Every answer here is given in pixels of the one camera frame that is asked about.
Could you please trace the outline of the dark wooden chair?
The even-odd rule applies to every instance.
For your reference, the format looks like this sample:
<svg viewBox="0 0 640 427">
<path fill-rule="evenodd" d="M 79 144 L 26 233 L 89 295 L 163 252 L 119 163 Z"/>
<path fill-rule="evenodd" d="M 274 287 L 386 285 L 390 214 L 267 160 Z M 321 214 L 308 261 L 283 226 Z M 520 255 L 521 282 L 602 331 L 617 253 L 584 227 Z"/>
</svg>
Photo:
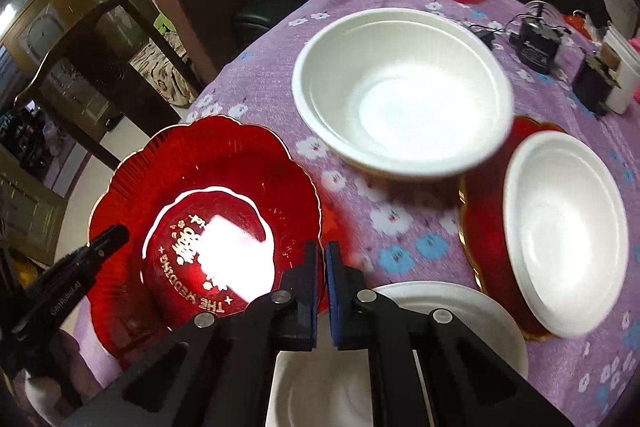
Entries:
<svg viewBox="0 0 640 427">
<path fill-rule="evenodd" d="M 40 92 L 40 87 L 50 75 L 53 66 L 66 58 L 99 94 L 150 138 L 177 124 L 178 114 L 128 61 L 120 58 L 110 48 L 96 29 L 100 19 L 117 8 L 123 9 L 155 42 L 190 88 L 198 93 L 203 90 L 204 83 L 192 68 L 183 62 L 170 43 L 130 0 L 105 0 L 68 28 L 43 57 L 32 81 L 14 98 L 14 106 L 17 109 L 25 107 L 30 101 L 35 102 L 76 142 L 111 170 L 118 168 L 120 160 L 99 141 L 92 139 L 72 118 L 55 108 Z"/>
</svg>

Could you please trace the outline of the red wedding plate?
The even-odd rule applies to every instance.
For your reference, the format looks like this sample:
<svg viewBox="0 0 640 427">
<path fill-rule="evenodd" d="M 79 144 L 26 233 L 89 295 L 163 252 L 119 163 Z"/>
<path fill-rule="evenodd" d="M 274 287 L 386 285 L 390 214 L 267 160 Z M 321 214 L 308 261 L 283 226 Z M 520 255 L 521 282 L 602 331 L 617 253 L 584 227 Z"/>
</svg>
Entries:
<svg viewBox="0 0 640 427">
<path fill-rule="evenodd" d="M 277 288 L 320 237 L 321 204 L 274 132 L 208 116 L 158 132 L 118 166 L 88 234 L 113 225 L 128 241 L 88 299 L 102 348 L 129 367 L 195 314 L 228 317 Z"/>
</svg>

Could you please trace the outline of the black device with cork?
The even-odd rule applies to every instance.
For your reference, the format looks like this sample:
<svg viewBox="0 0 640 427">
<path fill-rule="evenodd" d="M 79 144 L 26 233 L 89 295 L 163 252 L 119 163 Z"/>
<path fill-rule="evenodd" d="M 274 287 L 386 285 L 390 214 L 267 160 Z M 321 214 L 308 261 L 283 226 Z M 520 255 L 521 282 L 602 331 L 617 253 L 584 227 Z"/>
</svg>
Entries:
<svg viewBox="0 0 640 427">
<path fill-rule="evenodd" d="M 587 54 L 578 68 L 572 83 L 572 91 L 578 101 L 597 117 L 608 113 L 606 100 L 615 89 L 620 87 L 617 82 L 617 67 L 620 66 L 620 56 L 612 46 L 603 43 L 596 54 Z"/>
</svg>

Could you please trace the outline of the white plastic jar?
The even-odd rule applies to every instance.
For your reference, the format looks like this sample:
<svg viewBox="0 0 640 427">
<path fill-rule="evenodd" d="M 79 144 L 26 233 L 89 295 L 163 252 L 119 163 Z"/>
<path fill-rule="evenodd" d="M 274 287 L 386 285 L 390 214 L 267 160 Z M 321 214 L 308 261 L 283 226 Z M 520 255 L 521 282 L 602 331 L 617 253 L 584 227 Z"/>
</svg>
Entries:
<svg viewBox="0 0 640 427">
<path fill-rule="evenodd" d="M 617 82 L 606 99 L 606 105 L 614 113 L 622 115 L 634 99 L 639 89 L 639 52 L 612 24 L 608 24 L 603 43 L 607 44 L 620 58 L 620 64 L 612 74 Z"/>
</svg>

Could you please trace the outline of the red gold-rimmed plate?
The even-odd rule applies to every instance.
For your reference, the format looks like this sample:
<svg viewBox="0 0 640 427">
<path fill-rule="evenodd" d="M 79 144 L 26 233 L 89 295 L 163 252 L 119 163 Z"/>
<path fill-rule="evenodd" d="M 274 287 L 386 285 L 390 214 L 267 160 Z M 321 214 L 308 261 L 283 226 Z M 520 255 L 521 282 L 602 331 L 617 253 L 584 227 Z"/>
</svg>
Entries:
<svg viewBox="0 0 640 427">
<path fill-rule="evenodd" d="M 459 237 L 475 284 L 508 311 L 525 339 L 533 341 L 547 340 L 552 334 L 530 312 L 512 272 L 503 230 L 503 182 L 514 150 L 526 138 L 560 129 L 553 122 L 515 117 L 498 152 L 465 173 L 459 182 Z"/>
</svg>

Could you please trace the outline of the small black plug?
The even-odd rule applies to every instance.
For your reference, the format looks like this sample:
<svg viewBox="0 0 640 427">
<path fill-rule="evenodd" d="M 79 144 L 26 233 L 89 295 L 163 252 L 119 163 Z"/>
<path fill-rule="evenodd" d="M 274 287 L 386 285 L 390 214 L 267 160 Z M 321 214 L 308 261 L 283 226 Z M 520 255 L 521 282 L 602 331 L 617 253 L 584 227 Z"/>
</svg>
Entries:
<svg viewBox="0 0 640 427">
<path fill-rule="evenodd" d="M 480 25 L 471 25 L 469 27 L 469 31 L 472 31 L 472 33 L 476 35 L 477 38 L 479 38 L 480 41 L 488 47 L 488 49 L 492 50 L 494 48 L 494 41 L 497 33 L 495 29 Z"/>
</svg>

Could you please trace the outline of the black power adapter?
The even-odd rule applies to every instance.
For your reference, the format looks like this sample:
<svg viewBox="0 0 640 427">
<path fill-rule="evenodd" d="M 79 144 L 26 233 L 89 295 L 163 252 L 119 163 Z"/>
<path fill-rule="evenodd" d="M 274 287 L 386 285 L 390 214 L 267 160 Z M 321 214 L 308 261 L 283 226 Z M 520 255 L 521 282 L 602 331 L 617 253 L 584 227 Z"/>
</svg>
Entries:
<svg viewBox="0 0 640 427">
<path fill-rule="evenodd" d="M 516 56 L 528 68 L 548 75 L 567 33 L 562 15 L 553 5 L 534 0 L 526 3 L 525 13 L 518 17 L 518 21 Z"/>
</svg>

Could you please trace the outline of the wooden glass door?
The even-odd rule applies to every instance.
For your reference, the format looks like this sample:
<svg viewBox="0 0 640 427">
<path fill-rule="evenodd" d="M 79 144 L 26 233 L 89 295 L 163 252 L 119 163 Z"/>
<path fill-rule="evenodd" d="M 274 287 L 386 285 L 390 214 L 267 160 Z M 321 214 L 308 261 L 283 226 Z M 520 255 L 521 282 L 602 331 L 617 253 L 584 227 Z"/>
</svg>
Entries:
<svg viewBox="0 0 640 427">
<path fill-rule="evenodd" d="M 157 10 L 151 0 L 11 0 L 1 33 L 1 194 L 10 245 L 52 265 L 67 195 L 55 183 L 75 152 L 114 169 L 101 145 L 128 118 L 151 136 L 178 121 L 131 65 Z"/>
</svg>

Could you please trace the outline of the white paper bowl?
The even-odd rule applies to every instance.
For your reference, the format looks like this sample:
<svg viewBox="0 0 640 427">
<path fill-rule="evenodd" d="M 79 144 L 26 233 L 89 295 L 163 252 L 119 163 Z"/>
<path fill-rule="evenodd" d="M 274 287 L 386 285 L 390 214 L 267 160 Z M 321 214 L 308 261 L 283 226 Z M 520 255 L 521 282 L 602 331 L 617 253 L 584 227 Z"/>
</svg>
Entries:
<svg viewBox="0 0 640 427">
<path fill-rule="evenodd" d="M 454 283 L 411 281 L 378 286 L 375 291 L 404 310 L 430 319 L 448 311 L 451 335 L 471 341 L 462 360 L 474 377 L 482 365 L 473 359 L 487 353 L 509 365 L 523 379 L 529 363 L 523 335 L 495 300 Z M 279 355 L 271 388 L 268 426 L 372 426 L 374 424 L 368 352 L 340 351 L 330 331 L 330 312 L 318 315 L 317 347 Z"/>
<path fill-rule="evenodd" d="M 506 168 L 502 214 L 511 268 L 536 320 L 562 338 L 596 329 L 620 297 L 629 251 L 623 199 L 602 159 L 563 132 L 529 136 Z"/>
</svg>

